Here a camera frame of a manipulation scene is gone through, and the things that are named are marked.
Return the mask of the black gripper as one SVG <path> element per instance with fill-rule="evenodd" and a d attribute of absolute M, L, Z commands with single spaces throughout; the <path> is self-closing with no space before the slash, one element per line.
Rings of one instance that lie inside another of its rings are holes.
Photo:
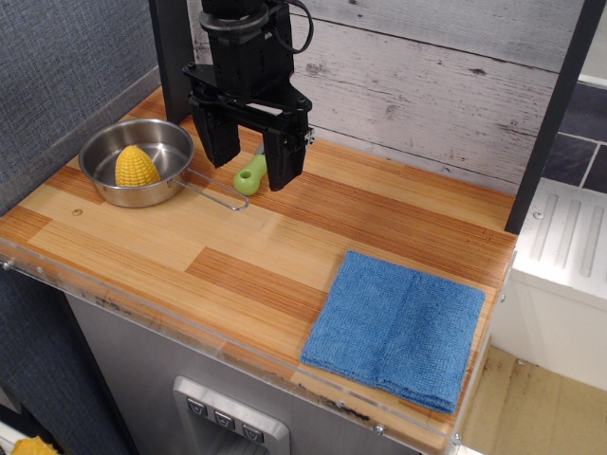
<path fill-rule="evenodd" d="M 289 7 L 204 7 L 199 23 L 212 61 L 183 68 L 192 84 L 189 104 L 207 159 L 220 168 L 241 151 L 238 128 L 263 135 L 269 188 L 282 190 L 304 168 L 312 136 L 312 102 L 293 87 L 294 56 L 307 50 L 292 40 Z"/>

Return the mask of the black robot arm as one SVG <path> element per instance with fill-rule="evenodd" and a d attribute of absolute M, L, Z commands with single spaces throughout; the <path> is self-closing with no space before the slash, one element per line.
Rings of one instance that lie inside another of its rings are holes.
<path fill-rule="evenodd" d="M 290 81 L 294 57 L 288 1 L 205 1 L 200 26 L 210 64 L 188 64 L 193 122 L 208 160 L 221 167 L 241 151 L 239 129 L 263 136 L 269 186 L 299 176 L 312 136 L 312 102 Z"/>

